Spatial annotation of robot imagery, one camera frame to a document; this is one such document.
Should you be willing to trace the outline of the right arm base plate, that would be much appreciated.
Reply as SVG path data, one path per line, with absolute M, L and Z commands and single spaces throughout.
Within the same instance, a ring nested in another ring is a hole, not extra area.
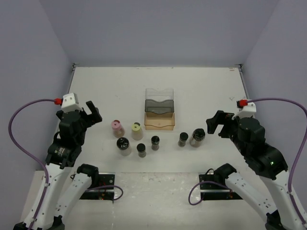
M 217 179 L 214 178 L 213 172 L 208 174 L 199 174 L 199 182 L 213 181 L 219 184 Z M 216 201 L 216 200 L 242 200 L 242 198 L 235 192 L 230 192 L 215 184 L 201 184 L 200 194 L 203 201 Z

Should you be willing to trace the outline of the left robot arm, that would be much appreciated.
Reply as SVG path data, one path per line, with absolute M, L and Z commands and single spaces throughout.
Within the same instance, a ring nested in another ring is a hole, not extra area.
M 86 102 L 91 111 L 89 115 L 76 102 L 71 103 L 71 108 L 67 99 L 57 98 L 53 103 L 61 105 L 56 113 L 60 120 L 59 130 L 47 150 L 45 162 L 40 163 L 45 175 L 38 196 L 24 221 L 15 224 L 16 230 L 63 230 L 76 201 L 87 188 L 95 188 L 100 182 L 98 168 L 83 164 L 76 180 L 61 193 L 82 151 L 87 129 L 100 123 L 102 117 L 92 101 Z

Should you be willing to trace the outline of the pink lid spice jar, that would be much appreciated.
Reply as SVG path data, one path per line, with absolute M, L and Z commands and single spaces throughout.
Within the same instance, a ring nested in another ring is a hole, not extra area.
M 119 120 L 113 120 L 111 123 L 111 127 L 113 130 L 113 135 L 116 138 L 121 138 L 125 135 L 125 130 Z

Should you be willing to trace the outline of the large black lid jar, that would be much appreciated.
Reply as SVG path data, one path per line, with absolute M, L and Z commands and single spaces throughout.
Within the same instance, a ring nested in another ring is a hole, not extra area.
M 129 156 L 131 154 L 131 146 L 130 142 L 127 138 L 121 137 L 117 140 L 117 148 L 119 150 L 119 153 L 122 156 Z

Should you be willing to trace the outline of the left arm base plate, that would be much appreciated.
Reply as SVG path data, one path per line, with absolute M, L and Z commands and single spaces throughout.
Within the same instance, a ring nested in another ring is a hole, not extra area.
M 114 173 L 99 173 L 98 182 L 91 185 L 90 188 L 114 185 L 115 174 Z M 80 197 L 80 200 L 93 200 L 93 201 L 113 201 L 115 196 L 114 188 L 99 189 L 86 191 Z

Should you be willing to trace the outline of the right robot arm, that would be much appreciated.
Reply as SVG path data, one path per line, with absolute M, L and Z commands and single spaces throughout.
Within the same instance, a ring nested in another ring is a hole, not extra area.
M 233 142 L 248 167 L 267 187 L 273 204 L 244 182 L 229 163 L 214 171 L 215 185 L 235 191 L 266 221 L 266 229 L 305 230 L 307 214 L 290 184 L 288 165 L 282 153 L 266 143 L 265 128 L 259 121 L 253 117 L 234 117 L 233 113 L 219 110 L 206 120 L 206 124 L 208 134 L 213 134 L 217 126 L 222 125 L 218 135 Z

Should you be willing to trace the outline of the small black pepper bottle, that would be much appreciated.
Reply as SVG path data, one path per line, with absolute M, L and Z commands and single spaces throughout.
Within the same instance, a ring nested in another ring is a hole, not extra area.
M 159 143 L 160 143 L 160 138 L 158 136 L 152 136 L 151 138 L 152 150 L 154 151 L 158 150 Z

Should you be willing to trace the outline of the small dark spice bottle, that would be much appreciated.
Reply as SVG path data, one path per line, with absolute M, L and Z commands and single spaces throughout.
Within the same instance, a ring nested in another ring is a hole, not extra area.
M 180 147 L 184 147 L 186 145 L 188 138 L 189 138 L 189 136 L 186 132 L 181 132 L 180 135 L 179 135 L 178 145 Z

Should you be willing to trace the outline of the small black spice bottle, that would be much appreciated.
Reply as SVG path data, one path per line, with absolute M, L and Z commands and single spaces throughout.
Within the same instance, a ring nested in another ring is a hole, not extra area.
M 146 146 L 143 143 L 137 145 L 137 151 L 139 157 L 144 158 L 146 156 Z

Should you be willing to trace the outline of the large brown spice jar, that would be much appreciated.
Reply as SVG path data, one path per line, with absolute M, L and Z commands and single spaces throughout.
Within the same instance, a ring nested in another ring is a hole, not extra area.
M 198 148 L 202 145 L 205 139 L 205 131 L 203 128 L 197 128 L 193 131 L 189 143 L 192 147 Z

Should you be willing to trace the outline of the yellow lid spice jar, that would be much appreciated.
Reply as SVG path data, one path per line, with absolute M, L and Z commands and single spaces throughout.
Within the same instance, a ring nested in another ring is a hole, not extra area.
M 134 140 L 141 140 L 143 138 L 143 130 L 138 122 L 134 122 L 131 127 L 131 137 Z

